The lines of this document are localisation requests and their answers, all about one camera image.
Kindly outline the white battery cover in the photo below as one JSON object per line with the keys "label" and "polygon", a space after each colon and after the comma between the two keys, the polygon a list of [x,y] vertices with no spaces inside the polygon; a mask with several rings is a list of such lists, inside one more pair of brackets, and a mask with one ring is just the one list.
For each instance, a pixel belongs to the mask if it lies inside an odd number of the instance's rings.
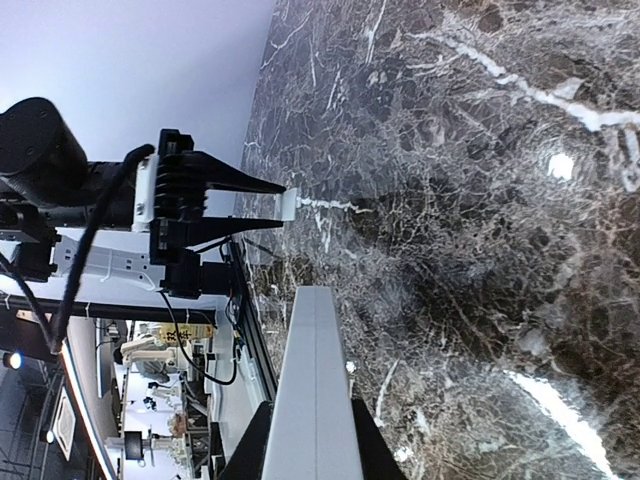
{"label": "white battery cover", "polygon": [[298,208],[298,189],[291,188],[275,198],[274,216],[276,220],[291,222],[295,220]]}

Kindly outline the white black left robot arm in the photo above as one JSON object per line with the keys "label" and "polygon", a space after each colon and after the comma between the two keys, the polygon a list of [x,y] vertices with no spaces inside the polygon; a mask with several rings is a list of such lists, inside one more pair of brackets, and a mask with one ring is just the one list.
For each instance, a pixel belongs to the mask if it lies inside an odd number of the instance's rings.
{"label": "white black left robot arm", "polygon": [[[211,191],[281,202],[272,219],[210,217]],[[1,237],[16,243],[12,266],[27,281],[88,275],[182,299],[222,295],[230,270],[204,254],[235,234],[281,227],[294,210],[291,190],[197,150],[176,129],[121,163],[92,162],[50,100],[31,97],[1,116]]]}

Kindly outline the white remote control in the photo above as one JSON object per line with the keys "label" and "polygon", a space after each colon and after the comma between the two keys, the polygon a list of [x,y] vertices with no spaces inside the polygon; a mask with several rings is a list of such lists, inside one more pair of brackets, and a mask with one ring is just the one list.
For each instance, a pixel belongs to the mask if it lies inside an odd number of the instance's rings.
{"label": "white remote control", "polygon": [[339,322],[328,287],[296,291],[262,477],[364,477]]}

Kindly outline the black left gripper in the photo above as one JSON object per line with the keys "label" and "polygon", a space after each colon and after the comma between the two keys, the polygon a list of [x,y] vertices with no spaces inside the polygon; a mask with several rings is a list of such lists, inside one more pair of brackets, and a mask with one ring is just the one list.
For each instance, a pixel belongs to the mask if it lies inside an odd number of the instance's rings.
{"label": "black left gripper", "polygon": [[281,220],[204,217],[207,186],[254,194],[283,194],[286,188],[195,151],[188,134],[163,129],[157,147],[143,145],[131,151],[99,190],[84,231],[85,255],[131,177],[135,178],[134,192],[142,195],[142,211],[138,213],[131,201],[129,223],[139,222],[149,229],[148,259],[153,265],[199,265],[201,255],[189,247],[246,231],[284,226]]}

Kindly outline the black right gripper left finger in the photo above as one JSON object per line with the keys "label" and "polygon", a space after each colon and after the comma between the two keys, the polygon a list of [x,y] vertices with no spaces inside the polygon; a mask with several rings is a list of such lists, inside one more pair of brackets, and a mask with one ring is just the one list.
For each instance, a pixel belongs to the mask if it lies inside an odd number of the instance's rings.
{"label": "black right gripper left finger", "polygon": [[254,413],[220,480],[260,480],[273,415],[272,402],[263,401]]}

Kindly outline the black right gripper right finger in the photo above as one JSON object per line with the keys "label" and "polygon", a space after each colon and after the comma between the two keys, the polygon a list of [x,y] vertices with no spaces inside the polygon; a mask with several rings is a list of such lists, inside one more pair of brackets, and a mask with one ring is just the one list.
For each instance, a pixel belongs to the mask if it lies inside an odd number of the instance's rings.
{"label": "black right gripper right finger", "polygon": [[365,402],[354,398],[351,404],[364,479],[406,480]]}

